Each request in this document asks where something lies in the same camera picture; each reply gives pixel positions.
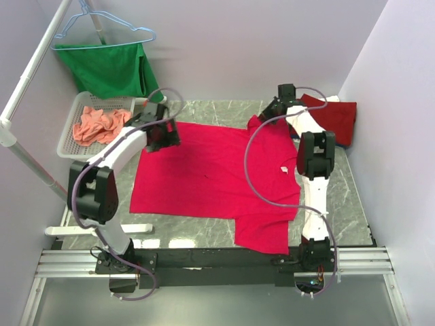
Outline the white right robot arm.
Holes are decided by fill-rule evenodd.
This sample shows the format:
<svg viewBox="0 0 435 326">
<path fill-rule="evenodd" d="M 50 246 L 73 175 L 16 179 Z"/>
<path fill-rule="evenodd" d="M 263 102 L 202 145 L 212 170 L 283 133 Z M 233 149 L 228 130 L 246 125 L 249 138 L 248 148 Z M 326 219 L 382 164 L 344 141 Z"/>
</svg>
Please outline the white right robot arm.
<svg viewBox="0 0 435 326">
<path fill-rule="evenodd" d="M 316 107 L 308 107 L 296 96 L 294 84 L 277 86 L 277 96 L 260 114 L 262 122 L 285 118 L 296 131 L 300 142 L 296 170 L 304 187 L 304 226 L 297 261 L 301 268 L 313 271 L 334 262 L 330 245 L 334 243 L 327 224 L 327 190 L 334 170 L 335 134 L 321 127 L 310 112 L 326 108 L 326 99 Z"/>
</svg>

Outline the pink-red t-shirt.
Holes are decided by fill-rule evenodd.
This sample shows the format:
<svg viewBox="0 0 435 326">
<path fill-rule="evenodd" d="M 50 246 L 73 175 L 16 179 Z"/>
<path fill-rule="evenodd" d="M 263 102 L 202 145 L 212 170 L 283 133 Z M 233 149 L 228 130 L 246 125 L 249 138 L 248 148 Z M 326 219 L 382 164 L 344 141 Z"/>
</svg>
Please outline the pink-red t-shirt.
<svg viewBox="0 0 435 326">
<path fill-rule="evenodd" d="M 300 186 L 288 124 L 245 128 L 179 122 L 181 144 L 139 159 L 132 213 L 232 219 L 236 245 L 288 254 Z"/>
</svg>

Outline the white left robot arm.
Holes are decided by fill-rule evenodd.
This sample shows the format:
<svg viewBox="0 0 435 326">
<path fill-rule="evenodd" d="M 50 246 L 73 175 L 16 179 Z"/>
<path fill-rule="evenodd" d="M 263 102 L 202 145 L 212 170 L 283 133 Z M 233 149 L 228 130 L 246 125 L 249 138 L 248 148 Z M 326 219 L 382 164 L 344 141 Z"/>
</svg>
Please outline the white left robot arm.
<svg viewBox="0 0 435 326">
<path fill-rule="evenodd" d="M 111 264 L 121 273 L 136 264 L 133 240 L 116 218 L 119 198 L 116 175 L 138 152 L 148 153 L 181 143 L 175 115 L 165 104 L 145 102 L 120 133 L 100 153 L 69 170 L 67 206 L 83 230 L 94 230 Z"/>
</svg>

